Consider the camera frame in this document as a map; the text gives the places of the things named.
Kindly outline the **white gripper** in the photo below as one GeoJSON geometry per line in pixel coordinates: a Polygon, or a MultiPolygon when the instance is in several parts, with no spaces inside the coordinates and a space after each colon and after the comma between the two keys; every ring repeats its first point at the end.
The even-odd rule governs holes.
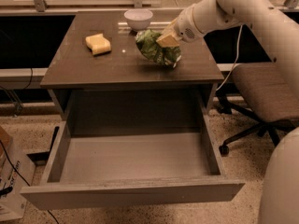
{"type": "MultiPolygon", "coordinates": [[[[178,17],[172,20],[164,30],[173,31],[175,29],[178,36],[188,43],[192,43],[195,40],[202,38],[204,34],[195,25],[193,10],[194,6],[182,10],[178,17]]],[[[162,48],[179,46],[178,37],[174,32],[159,36],[156,42],[162,48]]]]}

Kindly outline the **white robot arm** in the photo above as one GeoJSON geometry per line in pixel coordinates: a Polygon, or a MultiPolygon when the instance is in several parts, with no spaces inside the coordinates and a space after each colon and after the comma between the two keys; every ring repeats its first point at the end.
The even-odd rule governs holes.
{"type": "MultiPolygon", "coordinates": [[[[158,44],[174,47],[206,34],[247,25],[293,94],[299,96],[299,24],[269,0],[203,0],[185,8],[158,44]]],[[[299,224],[299,128],[275,147],[263,179],[258,224],[299,224]]]]}

